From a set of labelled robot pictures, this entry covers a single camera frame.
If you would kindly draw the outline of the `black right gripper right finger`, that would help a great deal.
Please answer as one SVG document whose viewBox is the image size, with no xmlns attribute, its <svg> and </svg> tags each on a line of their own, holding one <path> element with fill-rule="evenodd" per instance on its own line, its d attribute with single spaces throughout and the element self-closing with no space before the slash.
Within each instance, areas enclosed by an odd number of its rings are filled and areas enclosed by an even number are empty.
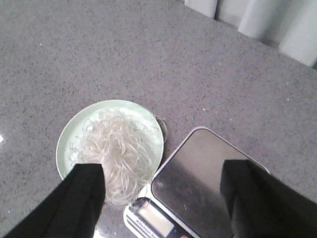
<svg viewBox="0 0 317 238">
<path fill-rule="evenodd" d="M 317 204 L 250 160 L 225 160 L 220 193 L 235 238 L 315 238 Z"/>
</svg>

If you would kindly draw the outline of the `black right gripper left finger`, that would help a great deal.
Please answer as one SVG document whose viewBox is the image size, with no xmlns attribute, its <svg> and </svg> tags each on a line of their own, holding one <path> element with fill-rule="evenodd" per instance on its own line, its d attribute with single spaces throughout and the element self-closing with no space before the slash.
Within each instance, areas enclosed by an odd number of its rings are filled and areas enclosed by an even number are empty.
<svg viewBox="0 0 317 238">
<path fill-rule="evenodd" d="M 77 164 L 7 238 L 91 238 L 105 201 L 100 164 Z"/>
</svg>

